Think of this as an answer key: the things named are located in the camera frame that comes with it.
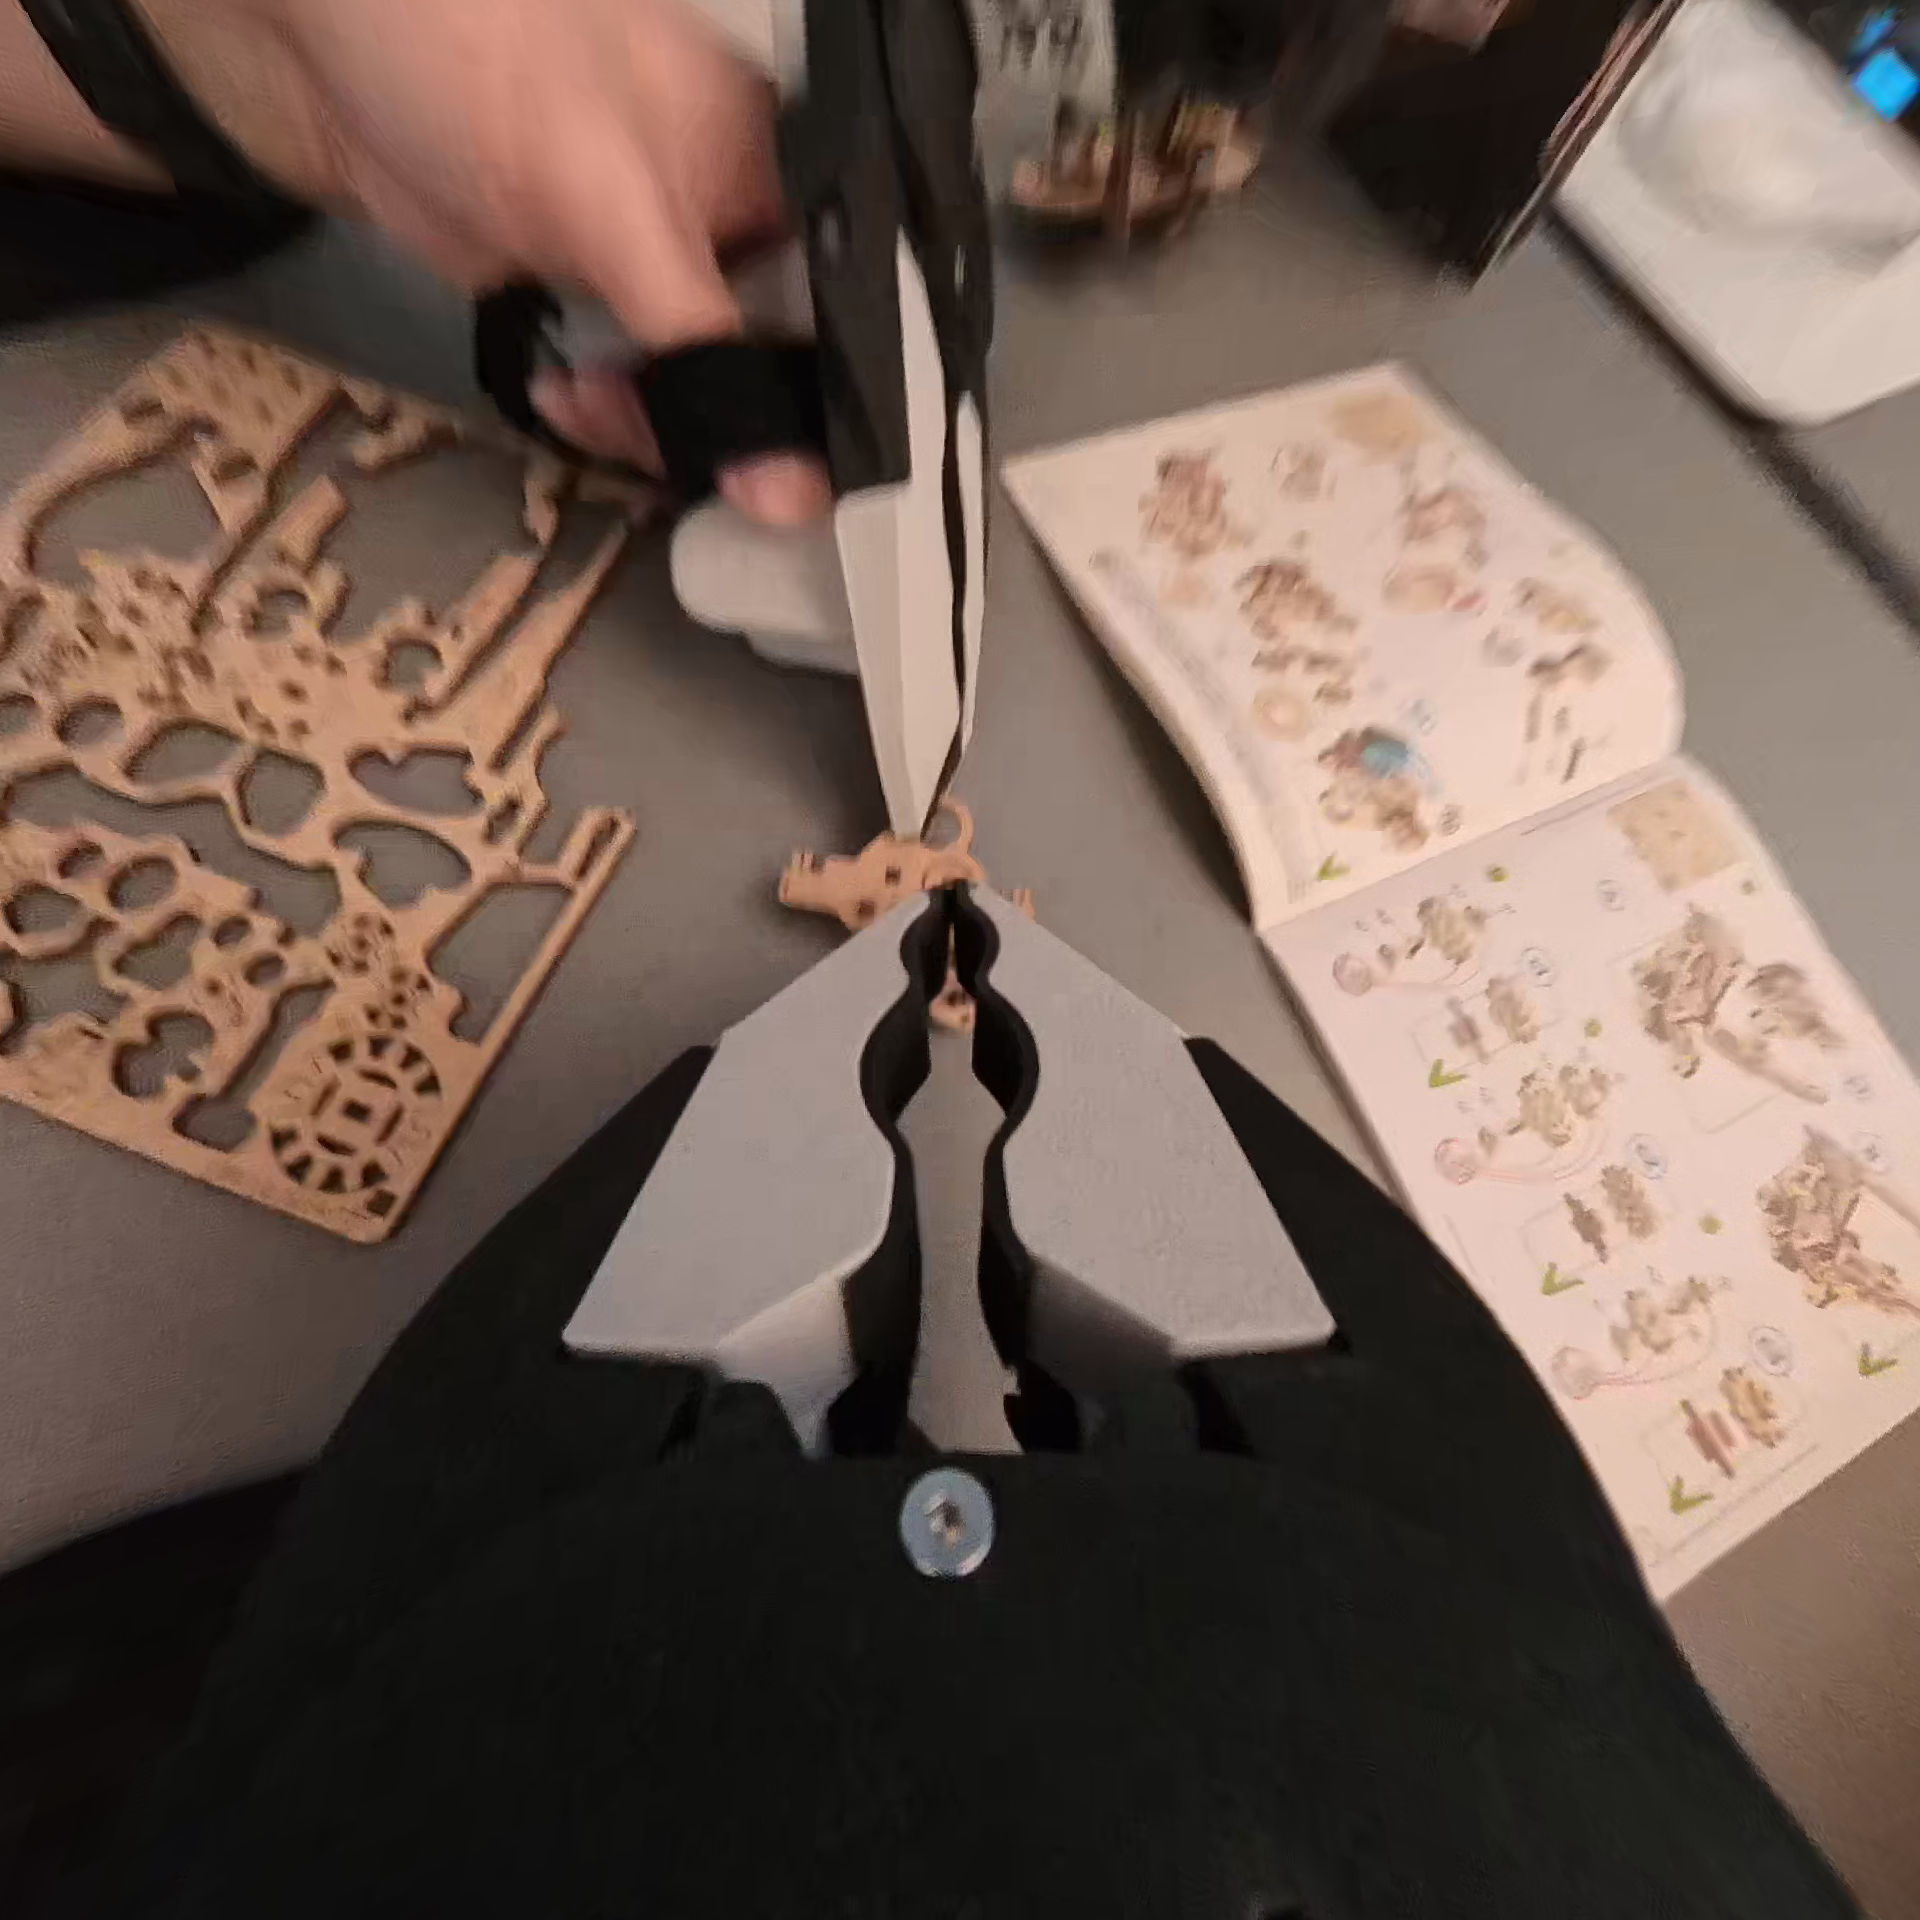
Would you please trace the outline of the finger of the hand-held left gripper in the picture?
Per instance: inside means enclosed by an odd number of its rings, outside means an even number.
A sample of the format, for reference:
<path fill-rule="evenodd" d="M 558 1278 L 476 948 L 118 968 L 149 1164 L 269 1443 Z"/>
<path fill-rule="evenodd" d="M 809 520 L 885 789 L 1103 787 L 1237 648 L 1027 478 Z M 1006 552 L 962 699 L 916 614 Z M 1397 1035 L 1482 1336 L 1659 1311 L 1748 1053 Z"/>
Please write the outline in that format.
<path fill-rule="evenodd" d="M 980 644 L 988 607 L 988 433 L 974 396 L 962 392 L 953 412 L 950 449 L 958 478 L 965 581 L 958 589 L 959 665 L 958 665 L 958 732 L 948 756 L 948 781 L 966 755 L 974 719 Z"/>
<path fill-rule="evenodd" d="M 897 294 L 908 472 L 844 496 L 831 529 L 887 820 L 921 838 L 970 742 L 970 398 L 906 237 Z"/>

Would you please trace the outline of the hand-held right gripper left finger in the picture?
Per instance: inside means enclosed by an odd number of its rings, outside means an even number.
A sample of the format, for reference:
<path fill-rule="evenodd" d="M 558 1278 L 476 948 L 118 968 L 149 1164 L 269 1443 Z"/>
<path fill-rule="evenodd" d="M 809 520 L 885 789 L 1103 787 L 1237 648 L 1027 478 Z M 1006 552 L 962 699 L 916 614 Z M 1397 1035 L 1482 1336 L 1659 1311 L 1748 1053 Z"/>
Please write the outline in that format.
<path fill-rule="evenodd" d="M 571 1353 L 767 1387 L 804 1451 L 885 1451 L 921 1344 L 901 1115 L 927 1080 L 941 895 L 913 895 L 710 1049 L 565 1327 Z"/>

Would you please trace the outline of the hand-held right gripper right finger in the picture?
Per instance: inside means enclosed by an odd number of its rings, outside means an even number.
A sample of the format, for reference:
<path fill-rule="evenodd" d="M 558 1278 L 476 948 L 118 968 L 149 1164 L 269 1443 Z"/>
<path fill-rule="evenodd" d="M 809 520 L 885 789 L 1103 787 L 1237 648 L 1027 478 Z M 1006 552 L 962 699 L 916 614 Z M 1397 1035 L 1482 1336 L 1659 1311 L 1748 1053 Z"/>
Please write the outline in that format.
<path fill-rule="evenodd" d="M 997 1109 L 977 1296 L 1022 1453 L 1250 1453 L 1222 1360 L 1337 1331 L 1187 1033 L 990 888 L 950 888 Z"/>

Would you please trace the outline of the person's left forearm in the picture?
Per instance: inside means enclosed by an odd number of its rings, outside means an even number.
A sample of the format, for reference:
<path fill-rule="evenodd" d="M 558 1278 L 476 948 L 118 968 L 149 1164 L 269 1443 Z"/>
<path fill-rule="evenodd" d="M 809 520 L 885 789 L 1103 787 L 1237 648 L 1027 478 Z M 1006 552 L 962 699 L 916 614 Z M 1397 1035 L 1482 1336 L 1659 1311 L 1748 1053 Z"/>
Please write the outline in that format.
<path fill-rule="evenodd" d="M 5 165 L 303 204 L 303 111 L 279 54 L 235 4 L 5 3 Z"/>

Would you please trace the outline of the partly built wooden model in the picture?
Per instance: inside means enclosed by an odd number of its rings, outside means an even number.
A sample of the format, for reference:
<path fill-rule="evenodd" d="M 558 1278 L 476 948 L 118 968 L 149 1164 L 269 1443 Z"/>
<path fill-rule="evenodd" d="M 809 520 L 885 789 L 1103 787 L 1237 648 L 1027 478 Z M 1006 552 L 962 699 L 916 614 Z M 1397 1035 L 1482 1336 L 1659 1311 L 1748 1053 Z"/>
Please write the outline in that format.
<path fill-rule="evenodd" d="M 988 4 L 999 71 L 1039 88 L 1046 124 L 1006 180 L 1034 231 L 1180 228 L 1257 169 L 1273 48 L 1237 4 Z"/>

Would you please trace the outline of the black model kit box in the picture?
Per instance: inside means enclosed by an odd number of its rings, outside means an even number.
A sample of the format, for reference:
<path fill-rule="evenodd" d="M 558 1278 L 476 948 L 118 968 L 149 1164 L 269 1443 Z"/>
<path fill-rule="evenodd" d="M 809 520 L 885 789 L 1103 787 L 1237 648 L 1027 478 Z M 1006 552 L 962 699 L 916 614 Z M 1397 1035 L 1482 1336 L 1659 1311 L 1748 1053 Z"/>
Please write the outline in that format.
<path fill-rule="evenodd" d="M 1337 111 L 1343 174 L 1437 270 L 1479 281 L 1545 214 L 1677 3 L 1394 4 Z"/>

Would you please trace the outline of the person's left hand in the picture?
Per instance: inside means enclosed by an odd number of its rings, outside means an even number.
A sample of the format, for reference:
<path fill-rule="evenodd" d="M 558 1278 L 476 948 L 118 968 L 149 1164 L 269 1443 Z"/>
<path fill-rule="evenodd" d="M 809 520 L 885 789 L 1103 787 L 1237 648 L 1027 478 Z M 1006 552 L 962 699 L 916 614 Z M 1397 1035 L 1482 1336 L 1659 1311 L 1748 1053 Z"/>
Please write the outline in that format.
<path fill-rule="evenodd" d="M 599 301 L 647 353 L 740 341 L 727 263 L 785 239 L 778 93 L 685 4 L 244 4 L 276 160 L 446 281 Z"/>

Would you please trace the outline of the instruction booklet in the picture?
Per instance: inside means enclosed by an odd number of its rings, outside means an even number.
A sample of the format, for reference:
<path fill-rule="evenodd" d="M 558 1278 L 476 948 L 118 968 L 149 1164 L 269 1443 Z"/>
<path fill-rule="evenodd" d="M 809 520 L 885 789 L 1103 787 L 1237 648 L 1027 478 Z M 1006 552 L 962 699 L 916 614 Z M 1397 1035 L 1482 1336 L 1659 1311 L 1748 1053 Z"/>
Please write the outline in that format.
<path fill-rule="evenodd" d="M 1609 549 L 1397 365 L 1002 472 L 1653 1596 L 1913 1416 L 1915 1072 Z"/>

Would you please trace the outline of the laser-cut plywood sheet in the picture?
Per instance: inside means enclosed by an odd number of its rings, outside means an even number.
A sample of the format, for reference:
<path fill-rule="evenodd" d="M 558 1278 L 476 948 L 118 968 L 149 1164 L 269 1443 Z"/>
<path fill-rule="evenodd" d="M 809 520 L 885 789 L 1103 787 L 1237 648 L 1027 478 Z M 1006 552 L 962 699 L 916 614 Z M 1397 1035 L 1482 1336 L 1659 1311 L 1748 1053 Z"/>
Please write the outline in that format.
<path fill-rule="evenodd" d="M 553 678 L 647 504 L 190 326 L 5 493 L 5 1101 L 393 1236 L 635 837 Z"/>

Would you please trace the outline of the white desk stand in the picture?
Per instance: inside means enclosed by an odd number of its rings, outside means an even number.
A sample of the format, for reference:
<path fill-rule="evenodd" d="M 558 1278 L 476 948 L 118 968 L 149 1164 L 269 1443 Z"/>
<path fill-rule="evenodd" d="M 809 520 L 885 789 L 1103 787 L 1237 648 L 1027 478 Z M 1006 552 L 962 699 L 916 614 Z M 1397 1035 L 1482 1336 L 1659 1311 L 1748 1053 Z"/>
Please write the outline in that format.
<path fill-rule="evenodd" d="M 1915 4 L 1665 4 L 1554 213 L 1753 415 L 1913 391 Z"/>

